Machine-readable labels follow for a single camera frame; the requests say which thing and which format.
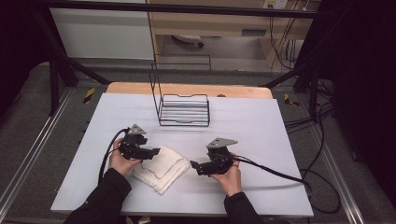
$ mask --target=black wire rack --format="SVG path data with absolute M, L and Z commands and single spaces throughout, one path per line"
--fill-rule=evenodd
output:
M 148 76 L 161 126 L 209 126 L 210 113 L 207 95 L 163 94 L 159 76 L 157 74 Z

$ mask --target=white towel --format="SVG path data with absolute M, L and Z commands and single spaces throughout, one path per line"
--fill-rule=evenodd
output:
M 161 150 L 152 160 L 136 165 L 134 176 L 164 194 L 171 184 L 190 168 L 190 163 L 169 147 Z

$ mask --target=white tabletop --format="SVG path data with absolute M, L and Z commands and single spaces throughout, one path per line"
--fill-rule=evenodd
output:
M 119 130 L 134 123 L 147 134 L 147 146 L 164 145 L 189 161 L 206 162 L 206 145 L 216 137 L 237 140 L 228 146 L 237 155 L 280 173 L 301 177 L 276 100 L 209 97 L 209 127 L 163 127 L 152 95 L 104 93 L 90 126 L 51 207 L 70 213 L 81 206 L 97 185 L 107 146 Z M 259 215 L 312 217 L 302 184 L 240 163 L 243 191 Z M 121 212 L 150 216 L 224 216 L 224 193 L 217 182 L 192 168 L 164 195 L 128 176 L 132 191 Z

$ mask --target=person's hand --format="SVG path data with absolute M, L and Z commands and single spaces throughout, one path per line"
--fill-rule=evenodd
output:
M 224 175 L 211 175 L 219 182 L 224 193 L 231 197 L 235 193 L 242 191 L 241 171 L 239 170 L 239 161 L 234 161 L 233 166 Z
M 119 148 L 121 141 L 122 138 L 114 141 L 113 150 Z M 140 162 L 141 160 L 128 161 L 121 155 L 119 150 L 114 150 L 110 155 L 110 162 L 108 164 L 108 167 L 114 168 L 117 172 L 119 172 L 123 176 L 127 176 L 134 169 L 134 167 Z

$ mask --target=black sleeve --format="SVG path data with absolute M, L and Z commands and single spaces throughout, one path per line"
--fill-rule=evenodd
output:
M 263 223 L 244 192 L 239 192 L 231 197 L 226 197 L 224 200 L 224 206 L 231 224 Z
M 122 203 L 131 189 L 123 175 L 109 169 L 102 182 L 88 196 L 85 203 L 70 214 L 65 224 L 116 223 Z

